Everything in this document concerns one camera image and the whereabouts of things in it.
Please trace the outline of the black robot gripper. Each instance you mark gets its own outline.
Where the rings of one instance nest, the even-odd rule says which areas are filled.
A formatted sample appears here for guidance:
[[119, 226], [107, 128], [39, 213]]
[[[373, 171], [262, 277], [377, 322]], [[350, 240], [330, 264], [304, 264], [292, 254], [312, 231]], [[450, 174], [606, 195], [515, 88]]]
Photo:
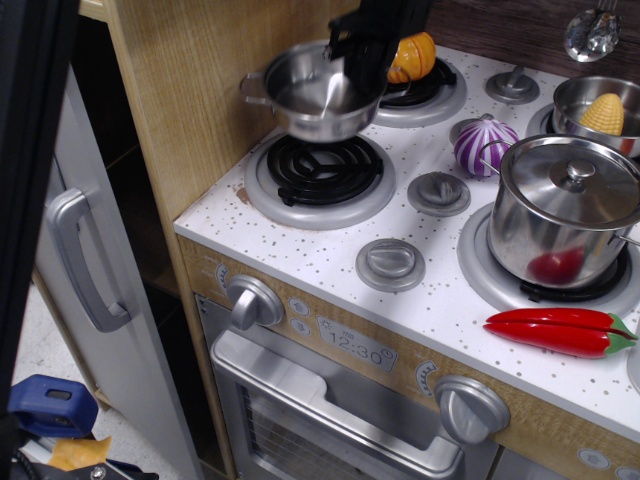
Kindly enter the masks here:
[[424, 29], [432, 4], [427, 0], [361, 1], [355, 10], [329, 21], [327, 57], [344, 58], [344, 73], [359, 93], [380, 97], [399, 41]]

